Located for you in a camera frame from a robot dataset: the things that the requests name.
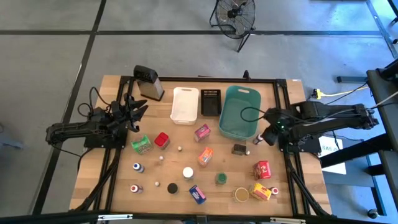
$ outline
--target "black plastic basket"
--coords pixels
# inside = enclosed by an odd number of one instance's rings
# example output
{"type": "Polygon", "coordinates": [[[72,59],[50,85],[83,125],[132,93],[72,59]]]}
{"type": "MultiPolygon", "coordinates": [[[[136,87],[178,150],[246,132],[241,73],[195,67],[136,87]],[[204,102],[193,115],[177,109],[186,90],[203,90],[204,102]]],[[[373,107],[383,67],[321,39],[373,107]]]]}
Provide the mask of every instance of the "black plastic basket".
{"type": "Polygon", "coordinates": [[[221,114],[221,90],[200,90],[201,114],[219,116],[221,114]]]}

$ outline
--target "black floor fan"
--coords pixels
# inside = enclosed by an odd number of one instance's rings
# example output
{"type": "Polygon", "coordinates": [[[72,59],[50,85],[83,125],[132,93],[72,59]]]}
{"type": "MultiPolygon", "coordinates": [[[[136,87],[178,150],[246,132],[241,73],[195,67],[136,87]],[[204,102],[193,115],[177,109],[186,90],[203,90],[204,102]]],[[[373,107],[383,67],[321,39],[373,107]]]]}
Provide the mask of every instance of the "black floor fan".
{"type": "Polygon", "coordinates": [[[241,39],[237,50],[240,52],[251,33],[256,29],[253,26],[255,18],[256,4],[254,0],[216,0],[209,23],[212,27],[218,26],[227,37],[241,39]],[[216,14],[217,24],[211,23],[214,14],[216,14]]]}

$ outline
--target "red box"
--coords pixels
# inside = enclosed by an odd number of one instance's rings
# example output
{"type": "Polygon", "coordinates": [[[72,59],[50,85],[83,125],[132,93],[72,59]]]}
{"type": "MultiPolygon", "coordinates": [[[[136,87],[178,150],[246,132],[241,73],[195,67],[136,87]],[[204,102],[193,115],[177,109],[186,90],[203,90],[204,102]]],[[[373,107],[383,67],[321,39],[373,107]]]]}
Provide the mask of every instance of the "red box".
{"type": "Polygon", "coordinates": [[[158,145],[161,150],[164,150],[169,143],[170,139],[165,133],[160,133],[155,139],[155,144],[158,145]]]}
{"type": "Polygon", "coordinates": [[[259,161],[254,165],[254,177],[256,180],[271,178],[271,170],[268,161],[259,161]]]}

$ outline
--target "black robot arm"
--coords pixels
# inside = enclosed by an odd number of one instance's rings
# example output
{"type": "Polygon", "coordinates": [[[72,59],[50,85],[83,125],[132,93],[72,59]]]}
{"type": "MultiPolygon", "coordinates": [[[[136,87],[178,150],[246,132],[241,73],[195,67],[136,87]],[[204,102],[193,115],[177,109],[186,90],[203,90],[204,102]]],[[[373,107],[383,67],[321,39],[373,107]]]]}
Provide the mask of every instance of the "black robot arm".
{"type": "Polygon", "coordinates": [[[282,137],[290,144],[301,145],[309,136],[342,128],[371,129],[379,124],[373,110],[363,104],[328,106],[320,102],[295,103],[289,109],[268,109],[264,115],[270,126],[261,137],[273,146],[282,137]]]}
{"type": "Polygon", "coordinates": [[[101,138],[116,139],[121,124],[126,124],[131,131],[138,132],[136,125],[144,115],[147,100],[134,101],[131,95],[124,95],[124,105],[112,101],[110,111],[95,108],[88,116],[87,121],[79,123],[55,123],[47,128],[45,140],[51,144],[64,142],[70,138],[85,138],[89,136],[100,136],[101,138]]]}

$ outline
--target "teal basket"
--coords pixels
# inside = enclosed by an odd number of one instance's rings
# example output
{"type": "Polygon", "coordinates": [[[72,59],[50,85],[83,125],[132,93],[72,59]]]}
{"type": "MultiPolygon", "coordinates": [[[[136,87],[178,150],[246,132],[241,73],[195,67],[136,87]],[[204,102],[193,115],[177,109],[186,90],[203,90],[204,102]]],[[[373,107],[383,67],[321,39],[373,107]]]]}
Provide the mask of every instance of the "teal basket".
{"type": "MultiPolygon", "coordinates": [[[[228,87],[219,122],[220,131],[224,136],[242,141],[256,134],[257,121],[246,122],[241,118],[241,111],[248,106],[260,108],[261,95],[258,91],[235,85],[228,87]]],[[[254,120],[259,117],[259,112],[247,109],[243,111],[242,117],[254,120]]]]}

